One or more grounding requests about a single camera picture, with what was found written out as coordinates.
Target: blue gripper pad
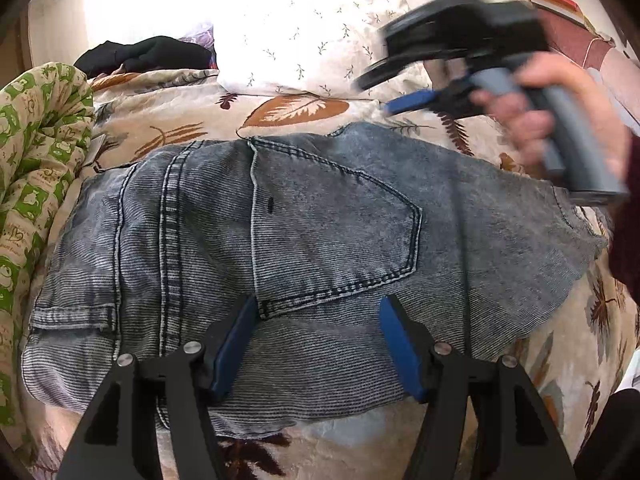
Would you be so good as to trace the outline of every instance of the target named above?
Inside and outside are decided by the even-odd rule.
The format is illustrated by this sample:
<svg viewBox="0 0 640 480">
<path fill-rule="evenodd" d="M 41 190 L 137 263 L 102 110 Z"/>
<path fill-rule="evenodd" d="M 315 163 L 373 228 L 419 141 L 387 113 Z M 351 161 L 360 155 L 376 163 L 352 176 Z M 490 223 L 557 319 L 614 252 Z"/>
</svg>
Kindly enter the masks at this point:
<svg viewBox="0 0 640 480">
<path fill-rule="evenodd" d="M 238 317 L 236 317 L 216 356 L 215 377 L 211 389 L 217 399 L 223 399 L 231 391 L 231 386 L 257 321 L 258 302 L 255 296 L 252 296 L 240 309 Z"/>
<path fill-rule="evenodd" d="M 379 318 L 380 328 L 385 336 L 386 346 L 396 366 L 402 387 L 418 402 L 425 402 L 427 391 L 420 381 L 422 359 L 416 353 L 409 335 L 396 313 L 392 300 L 388 296 L 380 300 Z"/>
<path fill-rule="evenodd" d="M 412 112 L 414 110 L 422 110 L 438 97 L 439 92 L 429 90 L 417 90 L 411 94 L 403 95 L 396 99 L 392 99 L 385 105 L 386 115 L 396 115 L 402 112 Z"/>
</svg>

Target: metal screw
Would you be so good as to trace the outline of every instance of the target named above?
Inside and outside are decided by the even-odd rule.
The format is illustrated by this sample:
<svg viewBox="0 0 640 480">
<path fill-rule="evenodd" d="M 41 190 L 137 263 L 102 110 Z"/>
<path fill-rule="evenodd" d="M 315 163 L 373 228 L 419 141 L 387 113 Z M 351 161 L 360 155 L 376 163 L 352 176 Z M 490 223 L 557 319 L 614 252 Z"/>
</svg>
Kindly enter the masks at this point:
<svg viewBox="0 0 640 480">
<path fill-rule="evenodd" d="M 515 368 L 516 366 L 518 366 L 518 360 L 512 355 L 503 355 L 502 364 L 507 368 Z"/>
<path fill-rule="evenodd" d="M 197 341 L 189 341 L 183 348 L 185 354 L 197 354 L 202 348 L 202 345 Z"/>
<path fill-rule="evenodd" d="M 122 366 L 122 367 L 129 366 L 133 362 L 133 355 L 122 354 L 121 356 L 118 357 L 116 362 L 118 363 L 118 366 Z"/>
<path fill-rule="evenodd" d="M 445 343 L 444 341 L 438 341 L 433 346 L 433 349 L 438 355 L 449 355 L 451 353 L 451 345 L 449 343 Z"/>
</svg>

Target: green patterned blanket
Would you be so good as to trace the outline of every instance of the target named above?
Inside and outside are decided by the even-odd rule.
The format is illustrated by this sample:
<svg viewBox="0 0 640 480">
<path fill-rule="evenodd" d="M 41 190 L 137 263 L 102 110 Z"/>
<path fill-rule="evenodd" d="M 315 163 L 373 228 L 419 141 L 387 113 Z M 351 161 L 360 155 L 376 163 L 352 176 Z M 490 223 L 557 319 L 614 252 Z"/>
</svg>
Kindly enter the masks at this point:
<svg viewBox="0 0 640 480">
<path fill-rule="evenodd" d="M 18 343 L 31 275 L 91 142 L 84 73 L 47 63 L 0 92 L 0 430 L 27 439 L 17 389 Z"/>
</svg>

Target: gray handle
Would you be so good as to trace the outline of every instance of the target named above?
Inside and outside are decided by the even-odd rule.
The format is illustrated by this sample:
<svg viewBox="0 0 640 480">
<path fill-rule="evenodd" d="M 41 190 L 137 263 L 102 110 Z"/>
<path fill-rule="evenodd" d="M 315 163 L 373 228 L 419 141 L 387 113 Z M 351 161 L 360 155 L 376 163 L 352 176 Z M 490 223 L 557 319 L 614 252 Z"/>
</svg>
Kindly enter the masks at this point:
<svg viewBox="0 0 640 480">
<path fill-rule="evenodd" d="M 550 111 L 556 127 L 547 140 L 543 164 L 552 180 L 561 180 L 574 203 L 603 205 L 628 195 L 626 187 L 609 171 L 588 120 L 574 99 L 560 86 L 520 88 L 504 67 L 481 70 L 471 82 L 494 95 L 521 92 L 528 109 Z"/>
</svg>

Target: finger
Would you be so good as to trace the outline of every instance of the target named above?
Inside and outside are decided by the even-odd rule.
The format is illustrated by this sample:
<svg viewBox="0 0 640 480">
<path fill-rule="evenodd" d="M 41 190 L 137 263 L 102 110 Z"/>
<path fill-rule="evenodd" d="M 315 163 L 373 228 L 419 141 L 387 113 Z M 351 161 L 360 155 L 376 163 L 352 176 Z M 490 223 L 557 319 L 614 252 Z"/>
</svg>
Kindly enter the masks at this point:
<svg viewBox="0 0 640 480">
<path fill-rule="evenodd" d="M 486 107 L 486 112 L 503 124 L 522 115 L 526 110 L 526 97 L 515 92 L 495 98 Z"/>
<path fill-rule="evenodd" d="M 487 106 L 494 95 L 487 90 L 474 90 L 469 94 L 469 100 L 476 106 Z"/>
<path fill-rule="evenodd" d="M 520 149 L 520 158 L 525 166 L 534 166 L 542 161 L 545 153 L 546 142 L 535 139 L 524 144 Z"/>
<path fill-rule="evenodd" d="M 543 139 L 554 129 L 554 117 L 546 110 L 532 110 L 505 123 L 511 141 L 519 148 L 531 140 Z"/>
<path fill-rule="evenodd" d="M 515 73 L 522 86 L 542 88 L 561 85 L 571 91 L 585 110 L 601 108 L 602 92 L 586 70 L 559 54 L 537 52 Z"/>
</svg>

